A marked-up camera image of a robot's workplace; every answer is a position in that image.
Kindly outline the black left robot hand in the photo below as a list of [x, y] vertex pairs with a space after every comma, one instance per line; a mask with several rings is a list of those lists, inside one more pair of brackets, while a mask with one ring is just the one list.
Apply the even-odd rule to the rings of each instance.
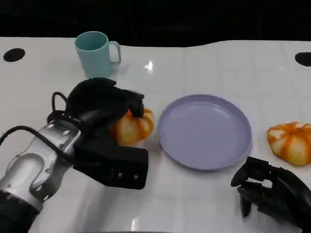
[[116, 87], [106, 78], [88, 79], [70, 92], [66, 111], [84, 122], [89, 130], [108, 133], [120, 146], [129, 146], [150, 136], [153, 112], [143, 105], [144, 95]]

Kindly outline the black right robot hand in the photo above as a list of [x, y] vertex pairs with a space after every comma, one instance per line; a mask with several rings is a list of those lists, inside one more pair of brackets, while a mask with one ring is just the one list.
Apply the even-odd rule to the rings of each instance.
[[265, 215], [287, 221], [304, 233], [311, 231], [311, 190], [291, 171], [249, 156], [231, 186], [240, 194], [243, 218], [255, 205]]

